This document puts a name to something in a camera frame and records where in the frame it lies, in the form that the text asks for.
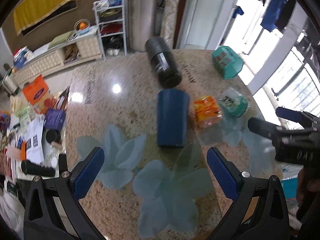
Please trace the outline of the orange patterned glass cup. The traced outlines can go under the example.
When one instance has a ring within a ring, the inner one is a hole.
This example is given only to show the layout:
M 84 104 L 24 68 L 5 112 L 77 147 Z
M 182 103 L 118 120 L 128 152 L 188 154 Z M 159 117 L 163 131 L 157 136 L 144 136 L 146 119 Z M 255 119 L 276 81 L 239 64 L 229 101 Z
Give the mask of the orange patterned glass cup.
M 202 96 L 193 102 L 198 127 L 206 128 L 222 120 L 222 111 L 213 96 Z

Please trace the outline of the dark blue cup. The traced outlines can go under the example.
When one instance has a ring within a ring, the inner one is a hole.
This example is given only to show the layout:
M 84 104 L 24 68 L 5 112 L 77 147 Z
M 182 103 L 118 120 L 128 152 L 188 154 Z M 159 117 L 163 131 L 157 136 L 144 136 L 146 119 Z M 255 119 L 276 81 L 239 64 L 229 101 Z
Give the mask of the dark blue cup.
M 157 99 L 157 145 L 183 148 L 187 138 L 189 95 L 172 88 L 160 91 Z

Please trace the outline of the clear green glass cup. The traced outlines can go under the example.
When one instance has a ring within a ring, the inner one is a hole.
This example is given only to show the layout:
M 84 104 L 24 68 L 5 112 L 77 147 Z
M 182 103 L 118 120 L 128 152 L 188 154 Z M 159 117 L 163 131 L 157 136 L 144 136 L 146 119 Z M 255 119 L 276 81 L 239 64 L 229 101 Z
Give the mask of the clear green glass cup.
M 235 118 L 243 116 L 249 107 L 246 98 L 234 88 L 226 90 L 223 95 L 218 98 L 218 102 L 229 115 Z

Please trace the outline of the purple blue box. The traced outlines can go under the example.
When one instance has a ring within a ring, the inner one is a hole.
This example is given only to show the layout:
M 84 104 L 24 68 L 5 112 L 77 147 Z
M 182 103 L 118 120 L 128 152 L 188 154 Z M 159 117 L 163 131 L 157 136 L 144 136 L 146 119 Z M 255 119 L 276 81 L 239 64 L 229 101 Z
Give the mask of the purple blue box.
M 58 109 L 48 109 L 45 114 L 44 127 L 61 131 L 65 122 L 66 112 Z

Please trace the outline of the teal hexagonal tin box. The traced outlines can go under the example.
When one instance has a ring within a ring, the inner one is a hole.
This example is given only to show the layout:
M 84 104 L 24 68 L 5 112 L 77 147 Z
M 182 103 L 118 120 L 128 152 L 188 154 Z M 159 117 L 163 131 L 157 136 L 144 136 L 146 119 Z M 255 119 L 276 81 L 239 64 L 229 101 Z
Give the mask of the teal hexagonal tin box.
M 229 46 L 219 46 L 212 53 L 213 67 L 223 79 L 233 79 L 243 68 L 243 59 Z

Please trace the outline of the orange paper bag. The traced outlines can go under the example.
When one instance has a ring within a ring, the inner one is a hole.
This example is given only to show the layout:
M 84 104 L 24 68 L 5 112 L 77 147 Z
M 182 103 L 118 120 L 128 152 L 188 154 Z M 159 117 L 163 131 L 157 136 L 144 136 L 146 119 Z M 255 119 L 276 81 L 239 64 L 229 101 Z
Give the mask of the orange paper bag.
M 33 82 L 22 89 L 22 93 L 30 104 L 35 105 L 48 90 L 47 83 L 44 81 L 42 75 L 39 75 Z

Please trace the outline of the blue hanging clothes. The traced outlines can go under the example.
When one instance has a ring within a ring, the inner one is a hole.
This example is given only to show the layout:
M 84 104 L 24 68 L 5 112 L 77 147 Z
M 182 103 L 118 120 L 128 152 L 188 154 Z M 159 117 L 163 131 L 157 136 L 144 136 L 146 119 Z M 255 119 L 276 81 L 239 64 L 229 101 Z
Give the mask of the blue hanging clothes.
M 265 14 L 263 16 L 261 26 L 263 29 L 269 31 L 270 33 L 276 27 L 276 21 L 278 20 L 280 13 L 287 3 L 287 0 L 271 0 Z

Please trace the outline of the black thermos bottle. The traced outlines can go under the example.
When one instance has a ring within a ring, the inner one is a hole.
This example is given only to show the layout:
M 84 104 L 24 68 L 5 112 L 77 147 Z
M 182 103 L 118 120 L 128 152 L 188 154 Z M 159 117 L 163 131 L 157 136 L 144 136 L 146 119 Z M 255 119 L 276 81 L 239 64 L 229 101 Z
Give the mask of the black thermos bottle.
M 163 38 L 154 36 L 145 43 L 151 66 L 164 89 L 174 88 L 182 81 L 178 64 Z

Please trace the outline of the cream low cabinet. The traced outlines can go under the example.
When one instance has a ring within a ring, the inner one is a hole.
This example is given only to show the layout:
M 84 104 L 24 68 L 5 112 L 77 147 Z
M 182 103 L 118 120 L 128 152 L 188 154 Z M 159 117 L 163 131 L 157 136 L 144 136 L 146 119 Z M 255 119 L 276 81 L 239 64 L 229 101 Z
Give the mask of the cream low cabinet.
M 14 83 L 23 87 L 37 76 L 46 77 L 69 67 L 102 58 L 97 27 L 89 27 L 88 32 L 67 42 L 49 48 L 45 44 L 34 51 L 33 57 L 11 75 Z

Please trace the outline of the bowl with oranges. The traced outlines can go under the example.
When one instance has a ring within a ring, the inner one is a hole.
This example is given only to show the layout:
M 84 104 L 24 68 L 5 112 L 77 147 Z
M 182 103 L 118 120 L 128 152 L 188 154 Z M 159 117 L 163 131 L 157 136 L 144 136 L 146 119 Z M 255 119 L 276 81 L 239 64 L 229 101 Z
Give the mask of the bowl with oranges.
M 80 19 L 74 24 L 75 31 L 82 31 L 90 27 L 90 22 L 88 19 Z

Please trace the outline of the white metal shelf rack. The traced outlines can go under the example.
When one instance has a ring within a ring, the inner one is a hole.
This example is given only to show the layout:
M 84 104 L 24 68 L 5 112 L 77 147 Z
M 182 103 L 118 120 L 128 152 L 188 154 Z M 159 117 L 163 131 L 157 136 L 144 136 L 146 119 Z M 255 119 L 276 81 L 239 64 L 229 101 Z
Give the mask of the white metal shelf rack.
M 103 58 L 127 54 L 125 1 L 93 2 L 97 35 Z

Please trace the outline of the yellow cloth on wall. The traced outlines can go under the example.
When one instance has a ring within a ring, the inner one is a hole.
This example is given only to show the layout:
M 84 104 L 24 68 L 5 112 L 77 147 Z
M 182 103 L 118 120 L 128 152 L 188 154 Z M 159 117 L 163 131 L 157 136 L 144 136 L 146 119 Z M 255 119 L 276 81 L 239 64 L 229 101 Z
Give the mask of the yellow cloth on wall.
M 16 34 L 20 35 L 70 1 L 78 0 L 24 0 L 13 12 Z

